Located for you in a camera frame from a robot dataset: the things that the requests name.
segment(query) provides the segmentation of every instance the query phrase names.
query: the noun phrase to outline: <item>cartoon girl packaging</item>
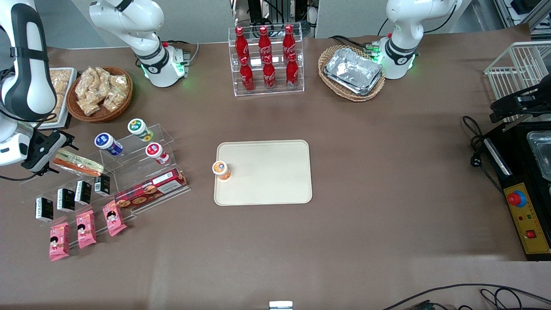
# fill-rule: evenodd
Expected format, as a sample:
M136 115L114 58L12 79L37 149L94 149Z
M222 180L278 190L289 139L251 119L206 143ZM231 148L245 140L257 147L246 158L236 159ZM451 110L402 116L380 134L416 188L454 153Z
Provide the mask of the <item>cartoon girl packaging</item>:
M50 229L50 260L55 261L69 256L69 224L67 222Z
M126 225L122 222L120 210L114 200L103 207L103 211L105 221L107 222L107 229L112 237L126 228Z
M77 238L78 246L81 249L97 242L94 210L89 210L77 215Z

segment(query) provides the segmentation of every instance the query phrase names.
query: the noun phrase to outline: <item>red bottle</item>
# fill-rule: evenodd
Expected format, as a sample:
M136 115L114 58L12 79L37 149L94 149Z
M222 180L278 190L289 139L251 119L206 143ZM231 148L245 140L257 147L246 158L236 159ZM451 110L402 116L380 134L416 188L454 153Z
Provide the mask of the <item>red bottle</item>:
M235 34L237 35L235 39L235 51L237 52L237 57L240 61L242 58L249 61L249 44L247 43L247 39L243 36L243 27L235 27Z
M285 26L285 38L283 39L283 61L289 61L289 55L295 53L295 37L293 37L293 25Z
M260 60L265 63L267 56L272 63L272 42L268 38L268 28L266 26L260 26L260 39L258 41L258 49L260 50Z
M287 88L296 89L299 86L299 65L296 64L296 54L289 54L287 63Z
M268 92L273 92L276 88L276 69L272 64L272 55L267 55L264 58L264 87Z
M249 67L249 63L246 58L241 58L241 81L243 82L243 87L245 87L245 93L252 93L255 91L255 81L252 78L252 70Z

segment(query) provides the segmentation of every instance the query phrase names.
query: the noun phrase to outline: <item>control panel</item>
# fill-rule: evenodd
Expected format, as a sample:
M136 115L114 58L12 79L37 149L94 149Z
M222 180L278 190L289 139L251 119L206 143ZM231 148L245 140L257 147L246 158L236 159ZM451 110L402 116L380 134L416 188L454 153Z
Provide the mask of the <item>control panel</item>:
M524 183L503 190L526 254L550 253Z

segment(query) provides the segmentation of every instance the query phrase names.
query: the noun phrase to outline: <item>red emergency stop button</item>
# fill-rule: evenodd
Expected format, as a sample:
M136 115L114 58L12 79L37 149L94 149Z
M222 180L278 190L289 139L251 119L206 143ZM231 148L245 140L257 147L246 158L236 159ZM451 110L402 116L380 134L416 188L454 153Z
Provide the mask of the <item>red emergency stop button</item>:
M526 238L532 239L532 238L535 238L535 237L536 237L536 232L535 231L526 231Z
M507 202L517 207L524 207L526 205L526 196L523 192L515 190L507 195Z

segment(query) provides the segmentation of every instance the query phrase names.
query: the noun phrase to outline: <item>table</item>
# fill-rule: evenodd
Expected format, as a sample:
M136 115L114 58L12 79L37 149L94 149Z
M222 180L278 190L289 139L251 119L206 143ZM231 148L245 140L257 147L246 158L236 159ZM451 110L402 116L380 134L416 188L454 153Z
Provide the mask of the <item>table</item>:
M51 49L52 67L117 66L134 79L133 103L117 120L73 120L67 131L78 153L94 151L99 132L127 135L133 117L160 122L176 140L192 190L144 213L121 236L51 263L34 207L19 203L16 183L1 181L0 305L242 310L292 300L297 310L381 309L459 282L549 297L551 263L524 261L503 198L469 165L470 135L460 125L470 115L491 128L482 70L512 42L529 39L525 26L427 35L410 72L360 104L317 76L317 58L332 40L306 40L305 93L247 98L233 96L227 44L201 45L190 77L166 89L145 79L130 49ZM310 203L214 203L218 144L287 139L310 145ZM25 176L15 166L1 173ZM474 288L428 298L483 306Z

